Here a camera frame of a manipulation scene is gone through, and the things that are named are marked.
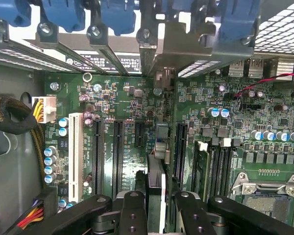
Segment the short black expansion slot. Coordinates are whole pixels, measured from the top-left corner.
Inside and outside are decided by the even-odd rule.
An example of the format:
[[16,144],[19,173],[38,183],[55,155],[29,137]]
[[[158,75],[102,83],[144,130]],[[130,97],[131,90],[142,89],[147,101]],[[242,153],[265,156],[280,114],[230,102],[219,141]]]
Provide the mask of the short black expansion slot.
[[142,148],[144,146],[145,123],[143,121],[135,122],[135,147]]

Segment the metal USB port block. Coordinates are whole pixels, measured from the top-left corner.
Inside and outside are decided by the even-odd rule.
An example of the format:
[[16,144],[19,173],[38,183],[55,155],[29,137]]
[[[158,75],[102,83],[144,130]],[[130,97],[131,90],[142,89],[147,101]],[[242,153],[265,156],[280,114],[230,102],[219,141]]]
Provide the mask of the metal USB port block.
[[232,77],[262,78],[264,71],[263,59],[246,59],[232,63],[228,75]]

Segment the black open PC case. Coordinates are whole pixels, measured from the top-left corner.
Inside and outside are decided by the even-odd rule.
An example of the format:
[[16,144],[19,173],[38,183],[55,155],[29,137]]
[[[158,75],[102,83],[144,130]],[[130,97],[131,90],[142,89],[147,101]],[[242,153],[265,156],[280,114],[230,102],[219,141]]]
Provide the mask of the black open PC case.
[[[84,0],[84,30],[68,33],[58,26],[58,32],[61,43],[95,63],[107,74],[96,72],[91,67],[54,49],[44,48],[39,38],[36,40],[37,25],[49,22],[42,0],[28,0],[31,6],[30,26],[13,27],[0,18],[8,24],[11,39],[24,40],[75,69],[74,72],[51,72],[25,70],[0,64],[0,235],[11,235],[11,232],[17,228],[24,230],[35,222],[61,212],[58,210],[57,188],[47,184],[45,172],[46,125],[51,123],[42,124],[36,121],[31,98],[47,96],[46,82],[55,74],[73,74],[82,78],[87,76],[150,78],[154,81],[154,74],[143,76],[141,72],[139,44],[136,40],[140,28],[148,28],[157,33],[158,46],[155,56],[158,56],[163,52],[167,22],[184,23],[186,32],[193,30],[196,23],[215,24],[216,35],[202,36],[200,39],[200,42],[212,47],[212,55],[202,56],[194,64],[181,70],[178,73],[178,80],[205,75],[229,76],[229,66],[232,63],[252,58],[264,60],[263,77],[255,79],[281,78],[283,82],[289,82],[294,88],[294,0],[260,1],[258,17],[249,36],[224,43],[219,37],[220,0],[194,0],[191,12],[168,14],[160,13],[160,0],[135,0],[134,32],[116,36],[114,31],[108,28],[108,44],[129,76],[119,74],[107,59],[90,46],[88,27],[103,23],[100,0]],[[147,230],[147,235],[185,235],[176,228],[177,213],[174,197],[174,230],[161,234]]]

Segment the white power connector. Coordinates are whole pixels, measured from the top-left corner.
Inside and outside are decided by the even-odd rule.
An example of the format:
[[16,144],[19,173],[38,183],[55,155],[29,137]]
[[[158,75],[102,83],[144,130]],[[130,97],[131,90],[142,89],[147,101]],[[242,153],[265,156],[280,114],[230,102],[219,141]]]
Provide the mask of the white power connector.
[[31,98],[33,115],[38,123],[56,122],[56,97],[33,96]]

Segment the blue slot retention clip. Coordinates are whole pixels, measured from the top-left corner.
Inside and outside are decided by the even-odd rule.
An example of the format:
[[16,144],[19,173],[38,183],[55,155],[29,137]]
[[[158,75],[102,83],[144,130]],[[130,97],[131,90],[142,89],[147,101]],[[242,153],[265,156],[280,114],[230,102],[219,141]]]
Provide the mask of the blue slot retention clip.
[[31,25],[31,6],[28,0],[0,0],[0,18],[13,27]]
[[260,0],[220,0],[220,41],[224,43],[246,38],[258,17]]
[[135,0],[100,0],[101,21],[116,36],[130,34],[135,30]]
[[160,13],[191,12],[194,0],[160,0]]
[[42,0],[47,19],[66,32],[85,29],[84,0]]

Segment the white expansion slot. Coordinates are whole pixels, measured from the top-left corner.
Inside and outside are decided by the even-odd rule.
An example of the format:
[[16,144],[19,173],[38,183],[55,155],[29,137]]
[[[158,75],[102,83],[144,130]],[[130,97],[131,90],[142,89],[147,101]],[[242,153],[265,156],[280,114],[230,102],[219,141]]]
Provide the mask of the white expansion slot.
[[83,114],[69,114],[69,201],[78,203],[83,194]]

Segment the long black expansion slot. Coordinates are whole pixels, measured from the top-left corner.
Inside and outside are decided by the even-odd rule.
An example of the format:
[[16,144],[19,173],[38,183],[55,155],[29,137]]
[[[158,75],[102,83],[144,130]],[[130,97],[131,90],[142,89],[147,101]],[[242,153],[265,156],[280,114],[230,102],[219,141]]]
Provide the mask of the long black expansion slot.
[[124,122],[115,120],[113,125],[113,182],[112,198],[116,199],[122,189]]
[[175,176],[179,180],[181,187],[183,186],[184,164],[186,158],[187,129],[187,124],[181,122],[177,123],[175,144]]
[[102,119],[93,121],[92,134],[92,195],[96,195],[102,194],[103,191],[104,122]]

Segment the black RAM slot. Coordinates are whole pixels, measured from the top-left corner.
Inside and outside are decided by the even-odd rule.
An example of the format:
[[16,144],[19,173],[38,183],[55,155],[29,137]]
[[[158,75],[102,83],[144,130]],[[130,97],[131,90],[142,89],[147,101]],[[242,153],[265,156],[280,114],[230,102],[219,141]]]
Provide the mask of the black RAM slot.
[[220,144],[222,149],[222,175],[220,183],[220,194],[222,196],[227,195],[227,179],[231,164],[231,142],[232,140],[230,138],[224,138]]
[[211,196],[215,196],[218,193],[218,179],[219,179],[219,169],[220,169],[220,148],[219,146],[214,146],[213,151],[213,166],[212,166],[212,176],[211,176]]

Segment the green motherboard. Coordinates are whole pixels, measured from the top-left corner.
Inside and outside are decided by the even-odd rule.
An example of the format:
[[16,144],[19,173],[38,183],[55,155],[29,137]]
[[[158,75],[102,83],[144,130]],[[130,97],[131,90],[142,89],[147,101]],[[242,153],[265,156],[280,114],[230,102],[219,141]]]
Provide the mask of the green motherboard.
[[[113,125],[124,122],[122,191],[141,190],[147,197],[148,156],[155,141],[155,115],[164,100],[153,94],[150,78],[55,74],[46,95],[56,97],[56,122],[46,125],[46,180],[57,188],[58,210],[69,201],[69,114],[83,114],[83,194],[92,195],[93,121],[104,122],[102,194],[112,198]],[[189,125],[183,187],[173,180],[170,226],[174,230],[173,197],[179,191],[211,196],[214,146],[220,148],[218,193],[222,175],[221,141],[230,138],[231,164],[227,195],[238,173],[257,181],[283,181],[294,174],[294,88],[281,78],[255,79],[205,75],[178,80],[177,120]],[[135,147],[135,122],[145,123],[144,146]]]

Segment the CPU socket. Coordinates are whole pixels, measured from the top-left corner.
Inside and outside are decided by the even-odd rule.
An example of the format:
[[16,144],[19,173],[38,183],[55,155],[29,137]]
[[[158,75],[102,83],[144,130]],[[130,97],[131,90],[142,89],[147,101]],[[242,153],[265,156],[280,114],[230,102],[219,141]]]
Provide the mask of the CPU socket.
[[294,227],[294,174],[283,181],[257,181],[238,173],[229,196],[245,206]]

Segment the metal expansion slot cover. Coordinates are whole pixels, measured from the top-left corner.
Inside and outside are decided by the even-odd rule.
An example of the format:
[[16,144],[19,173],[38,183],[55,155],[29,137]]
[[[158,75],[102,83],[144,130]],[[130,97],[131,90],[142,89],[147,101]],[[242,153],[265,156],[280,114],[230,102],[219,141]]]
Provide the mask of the metal expansion slot cover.
[[152,66],[158,46],[158,36],[148,28],[140,28],[136,35],[139,44],[141,72],[143,76],[148,76]]
[[98,67],[95,63],[78,54],[65,44],[61,43],[59,41],[58,26],[56,26],[55,24],[51,22],[39,23],[37,25],[36,35],[36,40],[38,40],[39,38],[40,44],[43,45],[44,48],[54,49],[61,54],[71,57],[73,60],[76,60],[82,64],[87,65],[88,67],[91,67],[96,72],[107,74],[105,70]]
[[28,71],[75,71],[72,66],[47,55],[42,49],[24,40],[11,39],[8,24],[2,20],[0,20],[0,64],[19,67]]
[[87,29],[90,46],[112,64],[121,75],[129,76],[120,59],[108,44],[108,27],[103,23],[90,25]]

